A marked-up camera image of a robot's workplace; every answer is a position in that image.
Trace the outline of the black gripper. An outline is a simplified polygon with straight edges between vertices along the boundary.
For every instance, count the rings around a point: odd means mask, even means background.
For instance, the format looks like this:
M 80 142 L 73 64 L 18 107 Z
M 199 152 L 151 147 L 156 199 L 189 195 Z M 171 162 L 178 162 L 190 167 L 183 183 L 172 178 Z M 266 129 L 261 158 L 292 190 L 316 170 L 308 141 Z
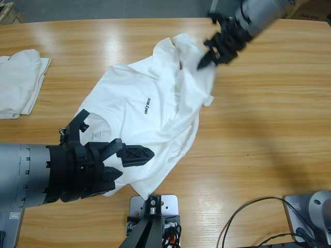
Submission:
M 211 64 L 228 64 L 238 56 L 238 51 L 246 47 L 250 41 L 250 35 L 244 30 L 236 18 L 229 18 L 218 12 L 208 12 L 207 17 L 213 24 L 220 25 L 220 32 L 216 32 L 210 39 L 204 41 L 209 48 L 208 52 L 201 58 L 197 70 L 203 69 Z
M 65 203 L 78 199 L 102 195 L 115 190 L 115 180 L 123 172 L 105 166 L 104 161 L 115 155 L 124 168 L 143 166 L 154 156 L 154 152 L 141 145 L 126 145 L 120 138 L 111 142 L 88 142 L 82 145 L 80 133 L 89 125 L 84 120 L 89 112 L 82 109 L 65 128 L 60 128 L 60 145 L 46 146 L 50 158 L 46 168 L 50 170 L 44 204 L 59 199 Z

